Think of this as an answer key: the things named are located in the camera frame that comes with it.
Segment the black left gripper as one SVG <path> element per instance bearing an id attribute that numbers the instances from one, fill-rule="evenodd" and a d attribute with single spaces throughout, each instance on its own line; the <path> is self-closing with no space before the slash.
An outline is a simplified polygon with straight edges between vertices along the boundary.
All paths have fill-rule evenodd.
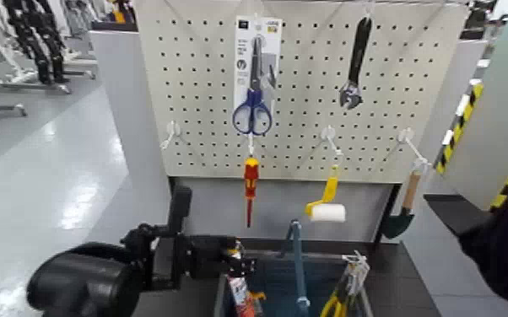
<path id="1" fill-rule="evenodd" d="M 257 260 L 227 251 L 236 247 L 236 237 L 225 235 L 193 235 L 189 238 L 191 251 L 189 272 L 193 279 L 215 278 L 229 273 L 231 278 L 244 278 L 257 271 Z"/>

